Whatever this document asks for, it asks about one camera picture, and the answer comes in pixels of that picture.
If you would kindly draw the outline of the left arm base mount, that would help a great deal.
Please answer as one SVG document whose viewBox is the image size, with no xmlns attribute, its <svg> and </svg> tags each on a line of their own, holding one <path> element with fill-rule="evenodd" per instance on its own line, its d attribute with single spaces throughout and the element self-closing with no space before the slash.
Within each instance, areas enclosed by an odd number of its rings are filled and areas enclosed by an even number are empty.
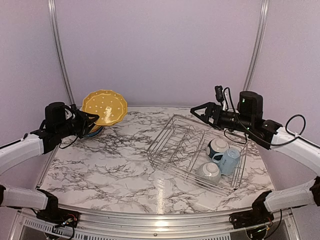
<svg viewBox="0 0 320 240">
<path fill-rule="evenodd" d="M 67 210 L 62 208 L 59 208 L 57 212 L 52 213 L 46 210 L 39 210 L 36 213 L 37 219 L 53 223 L 55 225 L 58 225 L 59 227 L 62 227 L 63 223 L 67 220 L 72 219 L 72 221 L 67 223 L 66 225 L 68 227 L 76 228 L 79 222 L 79 217 L 80 213 L 78 211 Z"/>
</svg>

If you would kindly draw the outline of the blue polka dot plate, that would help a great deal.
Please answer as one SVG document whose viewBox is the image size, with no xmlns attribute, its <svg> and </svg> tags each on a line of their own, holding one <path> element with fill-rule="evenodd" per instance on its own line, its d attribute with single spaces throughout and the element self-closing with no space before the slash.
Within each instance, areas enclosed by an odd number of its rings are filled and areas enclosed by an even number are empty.
<svg viewBox="0 0 320 240">
<path fill-rule="evenodd" d="M 97 128 L 95 131 L 88 133 L 88 134 L 84 135 L 83 137 L 86 139 L 93 138 L 93 137 L 97 136 L 102 130 L 103 130 L 103 127 Z"/>
</svg>

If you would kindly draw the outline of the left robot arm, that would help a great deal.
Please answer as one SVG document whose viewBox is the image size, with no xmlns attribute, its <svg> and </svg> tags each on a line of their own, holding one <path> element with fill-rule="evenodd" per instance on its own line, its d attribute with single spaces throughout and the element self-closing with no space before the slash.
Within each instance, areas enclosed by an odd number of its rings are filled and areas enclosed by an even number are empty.
<svg viewBox="0 0 320 240">
<path fill-rule="evenodd" d="M 100 117 L 97 114 L 79 110 L 74 104 L 53 102 L 45 107 L 45 119 L 39 129 L 26 133 L 22 138 L 1 146 L 0 172 L 40 155 L 53 151 L 62 140 L 69 136 L 82 139 Z M 0 186 L 0 205 L 10 208 L 43 210 L 53 223 L 63 219 L 63 211 L 58 208 L 58 199 L 43 190 L 21 187 Z"/>
</svg>

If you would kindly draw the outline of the yellow polka dot plate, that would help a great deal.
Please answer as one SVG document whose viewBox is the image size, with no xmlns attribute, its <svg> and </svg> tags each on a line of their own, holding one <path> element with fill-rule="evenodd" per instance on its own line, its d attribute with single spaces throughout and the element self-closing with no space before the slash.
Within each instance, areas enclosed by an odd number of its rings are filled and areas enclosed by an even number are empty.
<svg viewBox="0 0 320 240">
<path fill-rule="evenodd" d="M 94 132 L 98 131 L 100 128 L 102 128 L 102 126 L 100 126 L 100 125 L 95 125 L 95 126 L 91 129 L 90 133 L 94 133 Z"/>
<path fill-rule="evenodd" d="M 128 103 L 121 94 L 113 90 L 100 89 L 83 99 L 82 111 L 99 116 L 94 122 L 95 125 L 112 126 L 124 119 L 128 113 Z"/>
</svg>

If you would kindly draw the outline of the light blue mug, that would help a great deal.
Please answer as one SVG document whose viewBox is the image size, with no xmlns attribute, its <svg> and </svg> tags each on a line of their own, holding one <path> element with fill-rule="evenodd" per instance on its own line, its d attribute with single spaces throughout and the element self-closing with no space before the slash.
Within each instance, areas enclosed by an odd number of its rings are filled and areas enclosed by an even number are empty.
<svg viewBox="0 0 320 240">
<path fill-rule="evenodd" d="M 213 155 L 212 161 L 217 164 L 222 175 L 231 175 L 241 159 L 241 152 L 236 148 L 229 148 L 225 152 Z"/>
</svg>

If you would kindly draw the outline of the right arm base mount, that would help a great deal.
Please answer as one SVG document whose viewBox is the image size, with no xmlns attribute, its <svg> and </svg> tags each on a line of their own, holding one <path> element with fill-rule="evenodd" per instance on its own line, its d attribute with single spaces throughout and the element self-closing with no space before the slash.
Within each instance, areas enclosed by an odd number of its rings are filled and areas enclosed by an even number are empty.
<svg viewBox="0 0 320 240">
<path fill-rule="evenodd" d="M 229 216 L 229 222 L 234 229 L 241 229 L 261 225 L 267 222 L 272 222 L 274 215 L 267 210 L 255 208 L 246 211 L 234 212 Z"/>
</svg>

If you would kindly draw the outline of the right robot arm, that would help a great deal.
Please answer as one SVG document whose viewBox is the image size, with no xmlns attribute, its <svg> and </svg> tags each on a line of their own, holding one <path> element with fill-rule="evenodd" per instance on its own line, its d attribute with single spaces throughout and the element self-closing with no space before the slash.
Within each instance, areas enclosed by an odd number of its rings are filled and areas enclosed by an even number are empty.
<svg viewBox="0 0 320 240">
<path fill-rule="evenodd" d="M 205 124 L 217 130 L 232 130 L 245 133 L 259 146 L 282 153 L 301 163 L 319 175 L 320 147 L 302 137 L 302 133 L 289 131 L 287 125 L 274 120 L 263 119 L 263 97 L 253 91 L 242 91 L 239 102 L 225 99 L 230 89 L 218 89 L 216 98 L 219 104 L 207 102 L 192 107 L 190 112 Z M 286 208 L 320 204 L 320 177 L 307 183 L 284 190 L 262 193 L 252 204 L 247 219 L 258 224 L 267 213 Z"/>
</svg>

